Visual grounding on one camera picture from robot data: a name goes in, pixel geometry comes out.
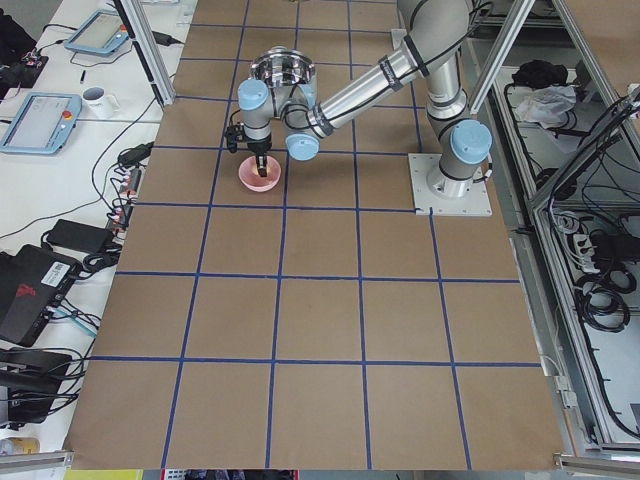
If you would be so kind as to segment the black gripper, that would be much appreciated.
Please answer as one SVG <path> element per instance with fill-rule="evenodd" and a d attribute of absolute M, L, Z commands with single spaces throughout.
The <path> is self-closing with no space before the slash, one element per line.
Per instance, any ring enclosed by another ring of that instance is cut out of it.
<path fill-rule="evenodd" d="M 261 140 L 249 139 L 247 141 L 247 147 L 249 148 L 249 150 L 253 154 L 256 155 L 255 156 L 255 166 L 256 166 L 257 174 L 258 174 L 258 170 L 260 168 L 266 168 L 267 169 L 267 156 L 266 155 L 271 150 L 271 139 L 270 138 L 264 138 L 264 139 L 261 139 Z"/>

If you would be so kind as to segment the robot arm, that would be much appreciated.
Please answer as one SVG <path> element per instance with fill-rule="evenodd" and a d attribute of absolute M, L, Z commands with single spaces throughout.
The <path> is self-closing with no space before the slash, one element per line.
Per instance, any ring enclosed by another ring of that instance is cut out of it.
<path fill-rule="evenodd" d="M 418 77 L 428 84 L 427 113 L 434 129 L 445 131 L 467 118 L 456 52 L 474 30 L 471 2 L 400 1 L 397 8 L 406 28 L 399 45 L 326 100 L 318 100 L 316 67 L 302 52 L 274 46 L 256 58 L 238 87 L 242 119 L 228 123 L 227 150 L 246 145 L 258 174 L 265 176 L 271 122 L 278 119 L 289 155 L 310 160 L 323 139 Z"/>

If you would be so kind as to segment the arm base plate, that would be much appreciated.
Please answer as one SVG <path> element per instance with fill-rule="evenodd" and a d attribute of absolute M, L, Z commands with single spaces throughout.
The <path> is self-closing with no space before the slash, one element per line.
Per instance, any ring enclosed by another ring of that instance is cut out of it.
<path fill-rule="evenodd" d="M 417 215 L 490 217 L 492 208 L 478 167 L 467 180 L 453 180 L 440 170 L 440 154 L 408 155 Z"/>

